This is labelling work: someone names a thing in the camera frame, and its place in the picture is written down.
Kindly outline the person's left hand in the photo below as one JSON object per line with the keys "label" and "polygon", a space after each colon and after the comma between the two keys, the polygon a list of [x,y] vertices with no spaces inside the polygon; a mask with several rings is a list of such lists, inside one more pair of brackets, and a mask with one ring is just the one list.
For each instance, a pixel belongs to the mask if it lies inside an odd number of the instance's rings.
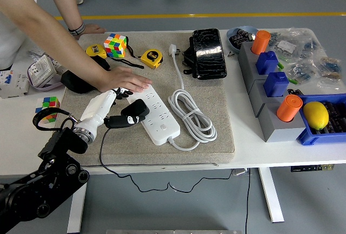
{"label": "person's left hand", "polygon": [[100,27],[97,24],[87,24],[84,23],[76,30],[69,31],[74,39],[79,39],[82,35],[86,34],[103,34],[106,32],[105,28]]}

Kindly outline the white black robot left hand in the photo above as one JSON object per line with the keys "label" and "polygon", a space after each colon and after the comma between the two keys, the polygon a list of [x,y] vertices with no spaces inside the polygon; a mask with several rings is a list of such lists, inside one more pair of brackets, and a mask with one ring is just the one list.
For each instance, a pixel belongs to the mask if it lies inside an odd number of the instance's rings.
{"label": "white black robot left hand", "polygon": [[149,109],[143,101],[140,102],[140,106],[145,109],[145,113],[140,113],[128,106],[126,112],[121,115],[107,117],[115,99],[122,99],[132,94],[125,88],[115,88],[94,97],[76,124],[74,133],[87,143],[91,143],[97,136],[97,128],[102,124],[105,124],[109,129],[118,129],[127,128],[143,121],[145,115],[149,113]]}

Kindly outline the person's right hand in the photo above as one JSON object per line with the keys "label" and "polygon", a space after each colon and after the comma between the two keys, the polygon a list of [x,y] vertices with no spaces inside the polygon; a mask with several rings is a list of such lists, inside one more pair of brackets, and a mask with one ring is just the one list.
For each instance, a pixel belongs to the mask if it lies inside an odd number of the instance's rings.
{"label": "person's right hand", "polygon": [[130,68],[118,66],[104,73],[97,88],[100,92],[106,92],[115,88],[125,88],[132,92],[143,92],[151,84],[152,81],[150,79],[133,73]]}

